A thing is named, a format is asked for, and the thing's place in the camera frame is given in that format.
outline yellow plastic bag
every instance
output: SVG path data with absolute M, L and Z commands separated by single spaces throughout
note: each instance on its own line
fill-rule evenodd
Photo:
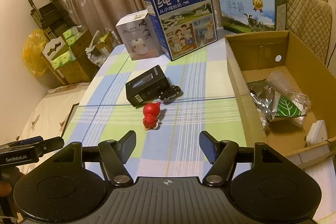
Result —
M 43 31 L 34 30 L 23 46 L 22 59 L 34 76 L 42 76 L 48 69 L 41 57 L 41 52 L 47 43 L 48 39 Z

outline black toy car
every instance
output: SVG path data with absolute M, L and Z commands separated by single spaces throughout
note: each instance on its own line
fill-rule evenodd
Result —
M 162 101 L 167 101 L 179 95 L 181 93 L 181 88 L 178 85 L 172 85 L 170 89 L 162 91 L 159 95 L 159 99 Z

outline silver bolt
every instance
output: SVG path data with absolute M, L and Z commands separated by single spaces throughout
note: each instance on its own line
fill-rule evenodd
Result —
M 218 175 L 210 175 L 210 176 L 207 176 L 205 180 L 209 183 L 219 183 L 222 181 L 222 178 Z
M 126 176 L 126 175 L 118 175 L 118 176 L 115 176 L 114 179 L 113 179 L 116 183 L 127 183 L 129 182 L 131 179 L 129 176 Z

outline finger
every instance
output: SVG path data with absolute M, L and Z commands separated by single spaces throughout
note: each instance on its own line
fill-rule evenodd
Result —
M 8 196 L 12 192 L 12 186 L 8 182 L 0 181 L 0 196 Z

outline table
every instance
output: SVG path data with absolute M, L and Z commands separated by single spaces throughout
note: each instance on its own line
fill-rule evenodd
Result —
M 145 131 L 142 108 L 127 101 L 125 83 L 155 65 L 160 65 L 172 85 L 181 87 L 183 95 L 170 104 L 162 103 L 159 129 Z M 227 73 L 224 38 L 173 62 L 164 55 L 132 61 L 125 46 L 117 46 L 88 87 L 64 141 L 95 146 L 103 140 L 119 140 L 129 130 L 136 132 L 137 144 L 125 166 L 134 179 L 203 178 L 211 165 L 199 147 L 202 130 L 218 140 L 246 146 Z M 97 163 L 86 164 L 86 168 L 101 175 Z M 238 165 L 236 173 L 249 168 L 249 164 Z

